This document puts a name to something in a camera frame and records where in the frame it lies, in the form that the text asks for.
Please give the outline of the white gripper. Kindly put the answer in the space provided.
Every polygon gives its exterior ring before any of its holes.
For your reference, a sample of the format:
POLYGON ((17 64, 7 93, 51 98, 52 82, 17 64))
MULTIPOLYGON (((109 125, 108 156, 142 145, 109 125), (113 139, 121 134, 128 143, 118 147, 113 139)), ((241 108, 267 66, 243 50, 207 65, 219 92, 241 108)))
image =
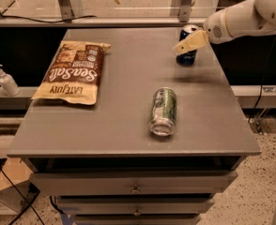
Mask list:
POLYGON ((226 26, 226 9, 219 10, 209 16, 204 24, 204 30, 197 30, 180 40, 173 47, 176 55, 189 53, 206 46, 209 42, 221 44, 232 40, 226 26))

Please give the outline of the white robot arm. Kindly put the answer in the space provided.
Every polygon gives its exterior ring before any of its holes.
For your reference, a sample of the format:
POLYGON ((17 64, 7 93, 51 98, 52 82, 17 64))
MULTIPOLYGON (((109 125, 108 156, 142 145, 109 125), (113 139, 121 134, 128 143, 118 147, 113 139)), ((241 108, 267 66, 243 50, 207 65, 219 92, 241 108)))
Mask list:
POLYGON ((245 0, 206 18, 203 28, 174 46, 176 55, 198 50, 209 42, 221 44, 236 38, 276 35, 276 0, 245 0))

